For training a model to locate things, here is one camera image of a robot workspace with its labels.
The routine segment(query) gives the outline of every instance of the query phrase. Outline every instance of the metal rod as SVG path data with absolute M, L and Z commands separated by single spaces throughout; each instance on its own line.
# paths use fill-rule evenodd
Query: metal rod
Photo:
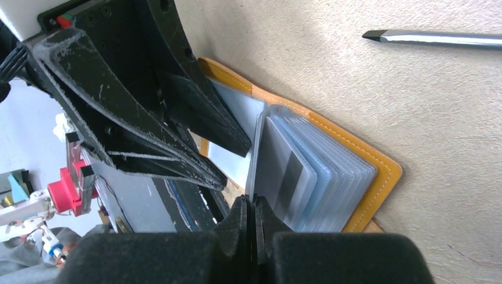
M 423 44 L 428 46 L 473 47 L 502 50 L 502 35 L 499 34 L 378 30 L 367 31 L 362 37 L 380 43 Z

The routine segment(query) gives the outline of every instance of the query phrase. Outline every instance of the screwdriver tip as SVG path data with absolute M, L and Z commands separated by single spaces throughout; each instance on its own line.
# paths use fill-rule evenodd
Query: screwdriver tip
M 378 30 L 378 31 L 367 31 L 362 37 L 368 40 L 374 40 L 380 42 L 380 38 L 383 34 L 385 34 L 387 30 Z

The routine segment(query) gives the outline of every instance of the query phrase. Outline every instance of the beige fabric surface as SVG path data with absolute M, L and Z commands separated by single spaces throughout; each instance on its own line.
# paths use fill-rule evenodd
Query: beige fabric surface
M 378 44 L 371 29 L 502 33 L 499 1 L 176 1 L 197 56 L 312 108 L 398 161 L 376 219 L 437 283 L 502 279 L 502 52 Z

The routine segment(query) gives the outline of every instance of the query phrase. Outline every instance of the wire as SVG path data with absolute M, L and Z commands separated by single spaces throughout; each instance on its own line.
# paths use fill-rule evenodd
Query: wire
M 0 83 L 10 82 L 28 62 L 28 53 L 24 46 L 18 45 L 0 64 Z
M 61 214 L 61 213 L 56 212 L 56 215 L 59 215 L 59 216 L 72 216 L 72 212 L 68 211 L 68 214 Z
M 33 220 L 33 219 L 37 219 L 37 218 L 42 218 L 42 219 L 44 219 L 45 217 L 43 217 L 43 216 L 29 217 L 29 218 L 27 218 L 25 221 L 28 221 L 28 220 Z
M 30 236 L 31 236 L 34 232 L 36 232 L 36 231 L 38 231 L 38 230 L 42 230 L 42 232 L 45 232 L 45 231 L 44 231 L 44 229 L 42 229 L 42 228 L 36 228 L 35 230 L 31 231 L 29 234 L 27 234 L 27 235 L 26 235 L 26 238 L 24 239 L 24 242 L 23 242 L 23 245 L 24 245 L 24 246 L 26 246 L 26 241 L 30 238 Z
M 102 177 L 101 175 L 96 175 L 96 176 L 94 177 L 94 179 L 92 180 L 92 183 L 91 183 L 92 187 L 93 187 L 93 188 L 95 187 L 95 185 L 96 185 L 96 181 L 97 181 L 98 179 L 102 179 L 102 180 L 105 182 L 105 185 L 107 186 L 108 191 L 110 191 L 110 193 L 111 193 L 111 194 L 113 195 L 113 197 L 115 198 L 115 201 L 117 202 L 117 205 L 118 205 L 118 207 L 119 207 L 119 209 L 120 209 L 120 212 L 122 212 L 122 216 L 124 216 L 124 221 L 125 221 L 125 222 L 127 223 L 127 225 L 129 226 L 129 229 L 131 230 L 131 232 L 132 232 L 132 233 L 134 233 L 133 227 L 131 226 L 131 223 L 130 223 L 130 222 L 129 222 L 129 220 L 127 219 L 127 217 L 126 217 L 126 213 L 125 213 L 125 212 L 124 212 L 124 210 L 122 209 L 122 206 L 120 205 L 120 202 L 118 201 L 118 197 L 117 197 L 117 195 L 115 194 L 115 191 L 114 191 L 114 190 L 111 188 L 111 186 L 108 184 L 108 181 L 107 181 L 104 177 Z
M 101 197 L 99 197 L 98 195 L 98 206 L 99 206 L 99 209 L 101 210 L 101 208 L 103 208 L 103 200 L 101 200 Z

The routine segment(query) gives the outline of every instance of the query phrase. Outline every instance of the screw hole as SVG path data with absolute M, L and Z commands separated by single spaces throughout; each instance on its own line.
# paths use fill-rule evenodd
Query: screw hole
M 169 8 L 171 8 L 171 3 L 169 2 L 169 0 L 160 0 L 160 9 L 163 12 L 169 11 Z
M 108 6 L 103 6 L 101 8 L 101 14 L 105 17 L 105 18 L 109 18 L 111 16 L 111 10 Z
M 102 41 L 101 44 L 99 45 L 102 50 L 107 50 L 108 49 L 108 44 L 106 41 Z
M 94 14 L 87 15 L 87 25 L 90 27 L 94 27 L 95 24 L 96 24 L 96 17 L 94 16 Z
M 114 136 L 118 133 L 118 130 L 116 127 L 113 127 L 113 126 L 108 126 L 106 129 L 105 129 L 105 132 L 108 134 L 108 135 L 111 135 L 111 136 Z
M 190 47 L 185 48 L 185 56 L 190 61 L 195 61 L 194 53 Z

